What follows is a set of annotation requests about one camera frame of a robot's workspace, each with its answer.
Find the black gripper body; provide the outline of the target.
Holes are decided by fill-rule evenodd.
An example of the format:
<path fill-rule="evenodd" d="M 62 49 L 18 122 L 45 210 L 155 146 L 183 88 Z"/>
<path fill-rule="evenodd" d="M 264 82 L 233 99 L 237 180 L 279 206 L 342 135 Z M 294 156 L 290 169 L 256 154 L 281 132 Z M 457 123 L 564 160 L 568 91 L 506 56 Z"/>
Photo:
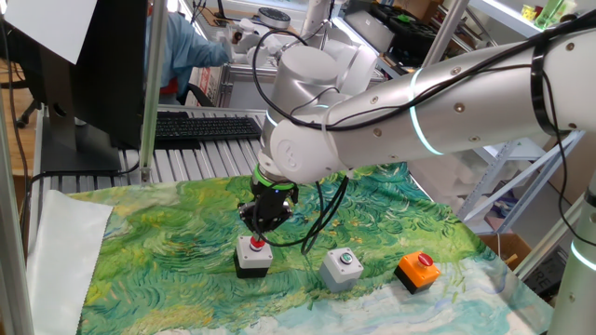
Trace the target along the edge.
<path fill-rule="evenodd" d="M 255 202 L 254 222 L 258 227 L 258 210 L 270 208 L 278 211 L 282 207 L 290 207 L 287 199 L 290 198 L 293 203 L 298 202 L 299 190 L 295 183 L 281 183 L 267 186 L 260 181 L 254 181 L 251 186 Z"/>

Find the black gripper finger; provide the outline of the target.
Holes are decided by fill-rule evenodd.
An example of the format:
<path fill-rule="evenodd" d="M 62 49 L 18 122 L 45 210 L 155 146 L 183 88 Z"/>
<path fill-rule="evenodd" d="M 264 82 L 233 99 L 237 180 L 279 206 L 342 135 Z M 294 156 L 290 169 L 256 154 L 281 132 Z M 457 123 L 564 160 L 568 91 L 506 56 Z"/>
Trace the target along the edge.
<path fill-rule="evenodd" d="M 240 203 L 237 207 L 239 218 L 245 223 L 247 228 L 251 231 L 253 238 L 257 243 L 262 242 L 262 238 L 256 231 L 256 223 L 254 222 L 255 202 Z"/>
<path fill-rule="evenodd" d="M 261 232 L 258 237 L 259 243 L 264 243 L 265 233 L 275 231 L 283 222 L 288 220 L 291 216 L 292 212 L 289 207 L 282 207 L 278 211 L 274 211 L 270 208 L 259 209 L 258 227 Z"/>

